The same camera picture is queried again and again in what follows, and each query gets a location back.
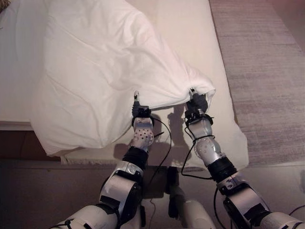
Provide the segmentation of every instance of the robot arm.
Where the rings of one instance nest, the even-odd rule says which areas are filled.
[[[142,200],[142,177],[153,143],[153,120],[148,106],[141,106],[134,94],[132,125],[134,136],[127,153],[103,184],[99,201],[77,211],[52,228],[115,229],[131,220]]]
[[[207,103],[204,95],[193,88],[192,99],[187,103],[186,125],[196,142],[195,153],[211,173],[217,188],[225,196],[224,207],[239,229],[300,229],[305,224],[289,215],[271,212],[260,195],[237,172],[227,156],[221,152],[212,135],[210,116],[205,114]]]

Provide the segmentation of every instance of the white bedsheet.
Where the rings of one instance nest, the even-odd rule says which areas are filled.
[[[234,122],[231,97],[219,51],[208,0],[129,0],[144,12],[170,47],[191,66],[212,79],[217,89],[209,109],[214,117],[213,132],[222,150],[237,168],[248,164],[246,138]],[[0,121],[28,121],[29,101],[32,91],[42,75],[42,40],[46,27],[46,9],[40,0],[12,1],[0,15]],[[181,108],[174,113],[182,116]],[[166,122],[173,109],[155,111]],[[160,162],[168,146],[168,134],[159,139],[158,147],[151,150],[150,165]],[[63,158],[65,162],[113,163],[122,155],[116,153],[119,143],[128,144],[132,136],[129,130],[114,144],[102,149],[82,149]],[[188,145],[191,141],[185,136]],[[166,165],[181,165],[187,152],[175,156],[171,152]],[[189,167],[203,167],[196,155],[192,155]]]
[[[48,155],[117,140],[131,126],[134,91],[159,108],[185,103],[191,87],[210,103],[210,79],[125,0],[48,1],[44,75],[30,118]]]
[[[191,66],[196,67],[211,78],[216,94],[213,96],[208,114],[214,117],[213,133],[227,154],[238,168],[248,165],[247,140],[234,121],[232,100],[229,93],[224,65],[218,46],[211,10],[208,0],[128,0],[130,4],[144,12],[168,44]],[[183,132],[179,117],[184,117],[183,107],[153,111],[168,124],[168,115],[174,114],[174,132]],[[162,126],[164,134],[152,145],[149,165],[157,165],[167,153],[169,135]],[[80,149],[62,157],[64,163],[113,163],[121,159],[127,144],[132,138],[130,129],[122,138],[103,149]],[[172,151],[165,165],[181,167],[188,148],[192,145],[184,133],[174,137]],[[202,161],[192,153],[188,167],[204,167]]]

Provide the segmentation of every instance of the bed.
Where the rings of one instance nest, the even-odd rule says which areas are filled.
[[[224,65],[207,0],[128,0],[143,12],[170,48],[191,66],[199,69],[213,82],[216,93],[208,114],[214,117],[213,133],[222,150],[237,168],[248,165],[247,140],[234,121],[232,101]],[[2,130],[30,130],[33,92],[39,86],[44,71],[44,38],[48,23],[47,3],[38,0],[12,1],[0,15],[0,127]],[[177,104],[153,110],[169,124],[173,134],[173,149],[165,165],[181,167],[191,146],[183,134],[184,105]],[[169,135],[164,131],[150,150],[149,165],[158,165],[169,147]],[[103,148],[81,147],[62,150],[63,164],[112,164],[120,160],[132,137],[130,128],[117,141]],[[203,167],[202,161],[191,155],[188,167]]]

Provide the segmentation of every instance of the black wire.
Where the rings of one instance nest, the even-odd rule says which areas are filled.
[[[63,223],[63,224],[57,224],[57,225],[55,225],[55,226],[53,226],[53,227],[51,227],[51,228],[49,228],[49,229],[58,228],[58,227],[60,227],[60,226],[67,226],[68,229],[72,229],[71,226],[70,226],[70,224],[71,224],[71,220],[68,219],[68,220],[65,221],[65,223]]]
[[[185,167],[185,164],[186,164],[186,161],[187,161],[187,158],[189,157],[192,149],[194,148],[194,145],[195,145],[195,143],[193,143],[191,149],[189,150],[187,156],[185,157],[185,160],[184,160],[184,163],[183,163],[183,166],[182,166],[182,169],[181,169],[181,175],[185,176],[185,177],[194,177],[194,178],[198,178],[198,179],[202,179],[202,180],[212,180],[213,178],[211,178],[211,177],[198,177],[198,176],[194,176],[194,175],[189,175],[189,174],[183,173],[184,167]]]
[[[149,187],[149,185],[152,183],[154,177],[156,176],[156,174],[157,174],[157,172],[159,171],[160,167],[162,166],[163,162],[167,159],[167,157],[168,157],[168,155],[169,155],[169,153],[170,153],[170,150],[171,150],[171,148],[172,148],[172,134],[171,134],[171,132],[170,132],[170,129],[169,129],[169,128],[167,127],[167,125],[166,125],[164,122],[162,122],[161,120],[159,120],[159,119],[157,119],[157,118],[154,118],[154,117],[151,117],[151,118],[154,119],[154,120],[156,120],[156,121],[158,121],[158,122],[160,122],[160,123],[162,123],[162,124],[166,127],[166,129],[168,130],[168,133],[169,133],[169,135],[170,135],[170,147],[169,147],[169,149],[168,149],[168,151],[167,151],[167,154],[166,154],[165,157],[163,158],[162,162],[158,165],[158,167],[157,167],[156,171],[154,172],[154,174],[153,174],[151,180],[149,181],[147,187]]]
[[[216,188],[215,193],[214,193],[214,200],[213,200],[214,213],[215,213],[216,219],[217,219],[218,223],[220,224],[220,226],[221,226],[223,229],[226,229],[225,226],[224,226],[224,225],[221,223],[221,221],[219,220],[218,214],[217,214],[217,211],[216,211],[216,196],[217,196],[217,192],[218,192],[218,188]]]
[[[212,177],[198,177],[198,176],[194,176],[194,175],[189,175],[189,174],[185,174],[183,173],[184,171],[184,167],[185,167],[185,164],[186,164],[186,161],[187,161],[187,158],[189,157],[192,149],[194,148],[195,144],[196,144],[196,141],[201,139],[201,138],[204,138],[204,137],[209,137],[209,136],[212,136],[214,137],[213,135],[207,135],[207,136],[202,136],[202,137],[199,137],[199,138],[196,138],[195,140],[193,140],[193,145],[191,147],[191,149],[189,150],[187,156],[185,157],[185,160],[184,160],[184,163],[183,163],[183,166],[182,166],[182,169],[181,169],[181,175],[182,176],[185,176],[185,177],[194,177],[194,178],[198,178],[198,179],[202,179],[202,180],[212,180],[213,178]]]
[[[295,211],[299,210],[300,208],[304,208],[304,207],[305,207],[305,205],[295,208],[292,212],[289,213],[289,215],[291,216]]]
[[[186,132],[186,134],[187,134],[191,139],[193,139],[192,136],[191,136],[188,132]]]

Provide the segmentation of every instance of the floor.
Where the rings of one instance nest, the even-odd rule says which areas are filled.
[[[2,160],[0,162],[0,228],[48,228],[64,220],[85,205],[95,204],[101,185],[112,172],[112,166],[63,166],[59,162]],[[305,162],[272,167],[248,167],[242,171],[246,179],[273,211],[289,213],[305,204]],[[206,176],[206,172],[195,172]],[[164,184],[165,173],[159,174],[152,187]],[[216,227],[213,212],[213,181],[180,176],[180,187],[188,198],[203,204]],[[152,218],[152,229],[182,228],[178,220],[167,216],[169,197],[144,199],[146,229]],[[217,198],[217,209],[223,224],[229,219]],[[305,209],[294,217],[305,220]]]
[[[268,1],[305,52],[305,1]],[[50,227],[84,205],[94,204],[103,180],[113,170],[111,166],[62,166],[59,158],[45,156],[35,134],[28,131],[0,131],[0,159],[0,183],[5,184],[0,188],[0,229]],[[243,174],[264,197],[271,210],[289,213],[305,204],[305,162],[248,167]],[[213,213],[215,184],[180,177],[180,186],[187,196],[205,206],[216,227],[220,228]],[[151,228],[181,228],[179,221],[166,216],[166,194],[152,202],[156,205],[154,215],[150,199],[143,200],[147,220],[145,228],[149,228],[150,219]],[[228,228],[229,220],[220,196],[217,198],[217,208]],[[298,210],[294,217],[305,221],[305,209]]]

